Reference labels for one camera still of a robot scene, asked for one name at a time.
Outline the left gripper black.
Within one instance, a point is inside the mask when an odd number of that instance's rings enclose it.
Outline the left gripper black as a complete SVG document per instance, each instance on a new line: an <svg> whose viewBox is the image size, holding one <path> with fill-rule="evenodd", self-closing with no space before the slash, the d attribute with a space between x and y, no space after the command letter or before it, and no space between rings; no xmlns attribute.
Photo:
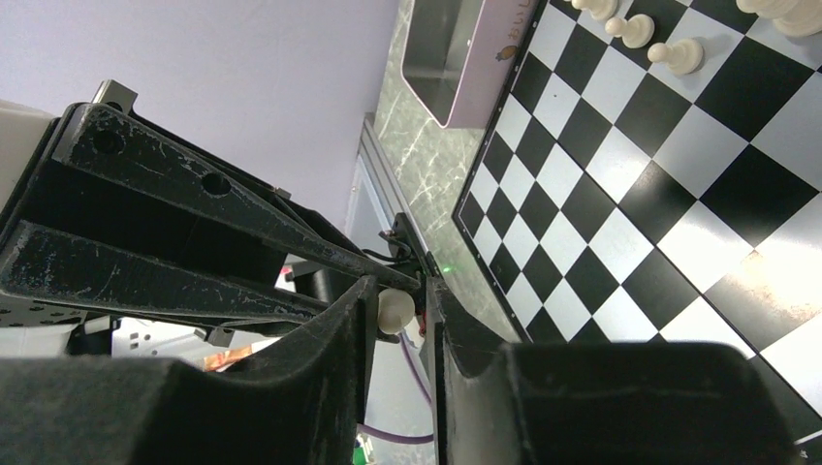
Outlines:
<svg viewBox="0 0 822 465"><path fill-rule="evenodd" d="M131 109L108 82L48 118L1 206L1 325L148 318L278 333L328 308L275 288L290 255L409 293L317 212Z"/></svg>

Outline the white pawn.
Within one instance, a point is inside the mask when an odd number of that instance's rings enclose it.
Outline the white pawn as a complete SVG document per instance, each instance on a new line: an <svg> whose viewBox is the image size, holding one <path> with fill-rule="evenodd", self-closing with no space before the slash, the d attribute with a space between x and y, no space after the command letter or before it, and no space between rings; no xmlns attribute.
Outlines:
<svg viewBox="0 0 822 465"><path fill-rule="evenodd" d="M411 294L385 289L378 295L378 328L386 334L399 334L415 316L415 301Z"/></svg>

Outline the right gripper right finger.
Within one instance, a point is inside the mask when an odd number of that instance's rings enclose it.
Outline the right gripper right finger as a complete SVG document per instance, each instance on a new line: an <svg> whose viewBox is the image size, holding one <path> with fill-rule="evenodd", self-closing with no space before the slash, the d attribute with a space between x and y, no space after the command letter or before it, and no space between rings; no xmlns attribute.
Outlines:
<svg viewBox="0 0 822 465"><path fill-rule="evenodd" d="M714 343L510 343L427 280L441 464L800 464L754 367Z"/></svg>

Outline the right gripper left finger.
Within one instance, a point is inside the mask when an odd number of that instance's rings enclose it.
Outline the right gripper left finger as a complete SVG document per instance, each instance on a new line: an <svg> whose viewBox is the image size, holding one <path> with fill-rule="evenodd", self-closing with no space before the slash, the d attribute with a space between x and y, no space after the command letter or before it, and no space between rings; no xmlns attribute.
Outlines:
<svg viewBox="0 0 822 465"><path fill-rule="evenodd" d="M175 358L1 363L5 464L348 464L364 419L377 281L223 372Z"/></svg>

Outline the white pawn file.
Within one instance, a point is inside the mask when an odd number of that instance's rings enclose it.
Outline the white pawn file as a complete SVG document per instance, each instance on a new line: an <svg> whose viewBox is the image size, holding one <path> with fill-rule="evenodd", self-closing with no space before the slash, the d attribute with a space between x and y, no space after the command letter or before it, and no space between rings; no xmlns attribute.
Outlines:
<svg viewBox="0 0 822 465"><path fill-rule="evenodd" d="M648 60L663 64L675 76L694 72L702 63L704 49L695 39L679 40L671 45L657 43L648 49Z"/></svg>
<svg viewBox="0 0 822 465"><path fill-rule="evenodd" d="M610 36L622 39L627 48L637 49L646 46L655 31L653 19L645 14L633 15L628 19L612 17L605 23L605 32Z"/></svg>

